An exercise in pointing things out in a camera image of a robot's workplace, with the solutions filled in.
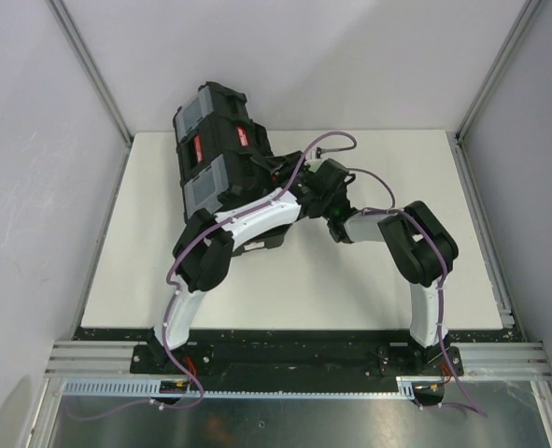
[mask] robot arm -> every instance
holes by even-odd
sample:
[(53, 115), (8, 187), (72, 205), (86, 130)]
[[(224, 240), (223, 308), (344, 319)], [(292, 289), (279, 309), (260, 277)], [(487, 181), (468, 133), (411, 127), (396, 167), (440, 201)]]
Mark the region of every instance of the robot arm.
[[(237, 247), (279, 226), (309, 217), (325, 217), (335, 242), (347, 244), (365, 241), (384, 242), (396, 266), (411, 283), (414, 341), (428, 349), (439, 343), (437, 336), (438, 300), (433, 281), (441, 275), (439, 261), (424, 241), (415, 241), (416, 229), (405, 218), (388, 215), (364, 215), (347, 199), (348, 171), (333, 160), (324, 161), (316, 171), (308, 166), (290, 191), (276, 199), (281, 189), (269, 196), (228, 212), (210, 215), (198, 210), (174, 249), (176, 257), (201, 231), (224, 219), (241, 216), (208, 235), (195, 247), (177, 270), (181, 285), (176, 305), (166, 321), (155, 327), (160, 335), (166, 327), (169, 349), (180, 347), (189, 337), (191, 322), (206, 292), (225, 278), (232, 253)], [(411, 203), (404, 209), (434, 240), (448, 271), (458, 256), (456, 244), (424, 203)]]

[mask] gray floor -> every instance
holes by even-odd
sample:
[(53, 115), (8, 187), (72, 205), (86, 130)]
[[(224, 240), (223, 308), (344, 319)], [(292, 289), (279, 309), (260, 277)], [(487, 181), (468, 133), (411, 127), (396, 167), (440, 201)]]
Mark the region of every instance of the gray floor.
[[(142, 404), (94, 422), (59, 413), (55, 443), (70, 447), (535, 447), (549, 446), (529, 383), (467, 385), (489, 414), (420, 412), (406, 400), (207, 399), (187, 411)], [(455, 386), (445, 401), (459, 400)], [(64, 398), (73, 413), (130, 399)]]

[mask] white table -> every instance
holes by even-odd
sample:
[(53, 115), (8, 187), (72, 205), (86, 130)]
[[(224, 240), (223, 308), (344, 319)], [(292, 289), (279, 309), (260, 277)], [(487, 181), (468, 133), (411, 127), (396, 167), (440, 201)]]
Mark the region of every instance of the white table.
[[(269, 132), (275, 153), (305, 146), (321, 132)], [(354, 151), (334, 154), (347, 167), (383, 176), (398, 205), (424, 201), (458, 243), (446, 288), (451, 329), (500, 329), (502, 323), (467, 203), (443, 131), (356, 131)], [(345, 145), (343, 138), (324, 147)], [(83, 328), (150, 328), (171, 294), (165, 274), (184, 229), (173, 133), (139, 133), (122, 180)], [(356, 207), (389, 206), (386, 191), (359, 175), (349, 187)], [(198, 329), (405, 329), (408, 284), (384, 244), (337, 245), (324, 220), (294, 224), (284, 245), (232, 261), (207, 294)]]

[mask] red label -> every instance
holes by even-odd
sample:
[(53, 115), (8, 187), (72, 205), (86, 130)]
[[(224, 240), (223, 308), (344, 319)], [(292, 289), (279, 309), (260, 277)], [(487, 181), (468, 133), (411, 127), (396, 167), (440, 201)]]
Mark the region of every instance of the red label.
[(195, 135), (195, 137), (192, 139), (194, 142), (194, 152), (197, 155), (197, 163), (201, 163), (203, 161), (203, 151), (201, 150), (201, 139), (198, 135)]
[(240, 139), (240, 144), (243, 147), (248, 146), (247, 131), (242, 126), (237, 126), (238, 129), (238, 138)]

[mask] wall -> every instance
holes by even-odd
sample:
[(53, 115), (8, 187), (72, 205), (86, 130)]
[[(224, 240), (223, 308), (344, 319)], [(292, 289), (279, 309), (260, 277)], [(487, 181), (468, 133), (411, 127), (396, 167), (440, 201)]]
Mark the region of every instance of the wall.
[(515, 307), (552, 363), (552, 1), (466, 143)]
[(0, 446), (70, 326), (121, 154), (45, 2), (0, 1)]
[(204, 81), (274, 130), (456, 130), (524, 0), (67, 0), (132, 131)]

